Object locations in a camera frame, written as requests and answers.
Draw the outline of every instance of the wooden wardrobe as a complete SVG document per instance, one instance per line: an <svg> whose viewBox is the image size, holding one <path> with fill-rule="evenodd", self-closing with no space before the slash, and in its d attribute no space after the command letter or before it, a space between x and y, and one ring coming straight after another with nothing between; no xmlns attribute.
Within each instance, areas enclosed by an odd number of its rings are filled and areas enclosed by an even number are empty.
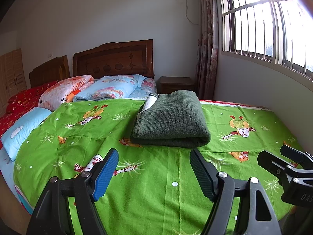
<svg viewBox="0 0 313 235"><path fill-rule="evenodd" d="M9 98L27 89L22 50L19 48L0 56L0 70L0 116L2 116L5 113Z"/></svg>

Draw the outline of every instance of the wooden nightstand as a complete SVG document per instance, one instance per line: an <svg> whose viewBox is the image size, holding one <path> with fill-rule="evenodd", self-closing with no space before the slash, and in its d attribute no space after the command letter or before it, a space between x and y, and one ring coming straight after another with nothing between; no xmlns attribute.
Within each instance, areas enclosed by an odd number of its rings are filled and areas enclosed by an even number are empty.
<svg viewBox="0 0 313 235"><path fill-rule="evenodd" d="M160 77L161 94L170 94L177 90L194 90L191 78L185 77Z"/></svg>

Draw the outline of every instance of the folded green towel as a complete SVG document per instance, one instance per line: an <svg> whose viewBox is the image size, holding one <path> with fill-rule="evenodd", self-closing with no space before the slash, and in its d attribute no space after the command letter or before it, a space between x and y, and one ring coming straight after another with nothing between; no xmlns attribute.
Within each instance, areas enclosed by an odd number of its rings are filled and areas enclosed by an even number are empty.
<svg viewBox="0 0 313 235"><path fill-rule="evenodd" d="M196 94L179 90L159 94L156 102L141 112L130 140L135 144L195 148L208 144L211 134Z"/></svg>

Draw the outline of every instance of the cartoon character print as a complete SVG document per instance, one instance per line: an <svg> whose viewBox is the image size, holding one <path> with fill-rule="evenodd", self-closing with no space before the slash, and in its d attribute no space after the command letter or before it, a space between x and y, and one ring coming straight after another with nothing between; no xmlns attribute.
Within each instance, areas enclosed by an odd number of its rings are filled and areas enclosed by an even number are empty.
<svg viewBox="0 0 313 235"><path fill-rule="evenodd" d="M295 167L295 168L297 168L297 167L298 167L298 164L297 164L297 163L294 163L294 162L289 162L289 164L290 164L291 166Z"/></svg>
<svg viewBox="0 0 313 235"><path fill-rule="evenodd" d="M88 163L88 165L86 167L81 166L80 164L76 163L74 165L74 171L77 171L79 173L82 173L83 171L91 171L91 169L93 168L93 166L97 163L97 162L101 162L103 161L103 158L101 155L95 155L91 161ZM113 176L116 176L117 174L120 174L122 172L128 172L131 170L134 170L137 168L137 165L129 165L128 167L124 168L124 169L119 169L119 170L115 170L113 172Z"/></svg>
<svg viewBox="0 0 313 235"><path fill-rule="evenodd" d="M61 144L64 144L64 143L65 143L65 141L66 141L66 138L64 138L64 137L61 137L61 136L58 136L58 140L59 140L59 142L60 142L60 145L61 145Z"/></svg>
<svg viewBox="0 0 313 235"><path fill-rule="evenodd" d="M85 125L93 119L101 119L100 114L103 112L104 108L108 105L102 105L99 107L98 105L94 106L93 110L87 111L83 116L83 121L77 122L73 125L67 125L66 127L73 127L76 124Z"/></svg>
<svg viewBox="0 0 313 235"><path fill-rule="evenodd" d="M248 151L243 151L243 152L229 152L234 158L239 160L241 163L244 161L248 161Z"/></svg>
<svg viewBox="0 0 313 235"><path fill-rule="evenodd" d="M291 147L291 145L288 144L286 141L283 141L283 144L284 144L285 146Z"/></svg>
<svg viewBox="0 0 313 235"><path fill-rule="evenodd" d="M141 146L140 144L134 144L130 141L130 139L125 139L125 138L122 138L121 140L119 140L119 142L121 144L123 144L124 146L129 146L129 147L143 147Z"/></svg>
<svg viewBox="0 0 313 235"><path fill-rule="evenodd" d="M237 130L231 132L229 135L225 135L223 139L229 139L233 135L239 135L244 138L249 137L249 132L255 132L256 129L249 127L247 121L242 120L244 117L239 117L240 120L236 120L234 116L230 116L232 120L229 122L232 128L236 128Z"/></svg>

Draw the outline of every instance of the electrical cable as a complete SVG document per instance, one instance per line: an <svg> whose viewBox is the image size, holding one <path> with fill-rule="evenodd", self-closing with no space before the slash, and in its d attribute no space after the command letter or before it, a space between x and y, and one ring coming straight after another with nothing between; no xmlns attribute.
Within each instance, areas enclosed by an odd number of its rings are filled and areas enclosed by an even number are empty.
<svg viewBox="0 0 313 235"><path fill-rule="evenodd" d="M193 22L190 21L190 19L189 19L188 16L187 16L187 12L188 12L188 0L186 0L186 13L185 13L186 18L187 18L188 21L189 21L190 23L192 23L193 25L199 25L199 23L198 23L198 24L195 24L195 23L193 23Z"/></svg>

